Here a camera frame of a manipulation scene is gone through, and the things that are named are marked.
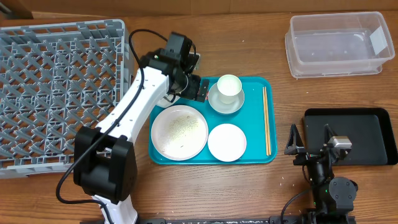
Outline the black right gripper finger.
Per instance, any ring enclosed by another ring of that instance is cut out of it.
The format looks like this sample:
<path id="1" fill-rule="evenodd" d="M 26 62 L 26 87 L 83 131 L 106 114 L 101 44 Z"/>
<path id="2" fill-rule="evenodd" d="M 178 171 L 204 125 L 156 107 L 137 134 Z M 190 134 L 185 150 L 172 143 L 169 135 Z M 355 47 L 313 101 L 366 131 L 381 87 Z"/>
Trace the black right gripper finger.
<path id="1" fill-rule="evenodd" d="M 324 125 L 324 145 L 332 146 L 333 138 L 335 137 L 335 132 L 329 126 L 329 124 Z"/>
<path id="2" fill-rule="evenodd" d="M 304 145 L 295 124 L 290 127 L 290 135 L 284 150 L 285 155 L 297 155 L 304 153 Z"/>

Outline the grey small saucer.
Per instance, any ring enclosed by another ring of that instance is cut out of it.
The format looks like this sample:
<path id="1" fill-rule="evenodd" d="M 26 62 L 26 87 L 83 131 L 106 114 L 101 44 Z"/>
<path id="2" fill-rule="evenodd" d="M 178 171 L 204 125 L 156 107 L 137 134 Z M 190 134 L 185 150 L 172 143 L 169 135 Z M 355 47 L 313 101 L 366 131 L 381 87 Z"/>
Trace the grey small saucer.
<path id="1" fill-rule="evenodd" d="M 231 104 L 223 103 L 219 97 L 221 93 L 217 88 L 217 84 L 215 83 L 208 92 L 208 101 L 210 106 L 219 114 L 233 114 L 241 109 L 244 104 L 245 96 L 243 90 L 241 90 L 236 99 Z"/>

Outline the cream cup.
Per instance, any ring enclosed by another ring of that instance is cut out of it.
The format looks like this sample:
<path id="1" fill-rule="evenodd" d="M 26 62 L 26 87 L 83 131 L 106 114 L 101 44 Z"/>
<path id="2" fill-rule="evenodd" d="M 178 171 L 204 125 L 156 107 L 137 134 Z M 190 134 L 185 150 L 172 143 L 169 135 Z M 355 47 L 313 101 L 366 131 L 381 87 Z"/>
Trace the cream cup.
<path id="1" fill-rule="evenodd" d="M 236 101 L 243 86 L 240 79 L 234 75 L 223 75 L 217 81 L 219 99 L 222 103 L 231 104 Z"/>

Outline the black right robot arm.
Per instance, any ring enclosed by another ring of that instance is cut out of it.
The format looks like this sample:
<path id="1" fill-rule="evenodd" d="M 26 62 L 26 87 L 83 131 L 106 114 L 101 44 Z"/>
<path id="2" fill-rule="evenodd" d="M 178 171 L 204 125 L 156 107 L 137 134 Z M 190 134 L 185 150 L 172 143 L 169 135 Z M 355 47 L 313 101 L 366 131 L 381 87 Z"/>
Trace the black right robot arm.
<path id="1" fill-rule="evenodd" d="M 308 152 L 295 124 L 291 125 L 285 155 L 294 155 L 293 164 L 302 168 L 310 187 L 292 197 L 280 213 L 281 223 L 345 223 L 355 222 L 349 216 L 354 209 L 358 191 L 356 182 L 346 177 L 336 177 L 332 165 L 343 160 L 351 152 L 352 143 L 347 136 L 337 135 L 329 125 L 324 125 L 324 143 L 317 152 Z M 287 207 L 299 197 L 311 193 L 313 208 L 299 216 L 285 216 Z"/>

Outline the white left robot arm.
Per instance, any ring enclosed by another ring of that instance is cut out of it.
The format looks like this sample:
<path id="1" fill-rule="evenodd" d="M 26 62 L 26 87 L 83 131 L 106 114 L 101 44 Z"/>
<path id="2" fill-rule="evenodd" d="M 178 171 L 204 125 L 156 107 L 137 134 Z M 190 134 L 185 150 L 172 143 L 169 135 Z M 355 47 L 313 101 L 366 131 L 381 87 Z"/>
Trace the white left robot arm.
<path id="1" fill-rule="evenodd" d="M 203 102 L 208 80 L 193 74 L 200 54 L 149 52 L 140 61 L 133 84 L 95 128 L 75 136 L 73 181 L 99 205 L 104 223 L 138 223 L 130 191 L 137 175 L 134 143 L 155 106 L 179 98 Z"/>

